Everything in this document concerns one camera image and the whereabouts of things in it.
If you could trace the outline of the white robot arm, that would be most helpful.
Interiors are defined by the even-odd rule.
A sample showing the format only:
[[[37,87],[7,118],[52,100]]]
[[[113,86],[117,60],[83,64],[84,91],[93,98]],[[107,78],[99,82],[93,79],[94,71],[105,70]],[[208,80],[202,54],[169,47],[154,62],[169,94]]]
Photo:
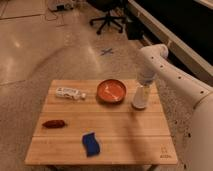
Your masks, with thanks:
[[[187,171],[213,171],[213,87],[170,64],[165,44],[145,46],[140,54],[139,83],[149,85],[158,75],[194,109],[185,152]]]

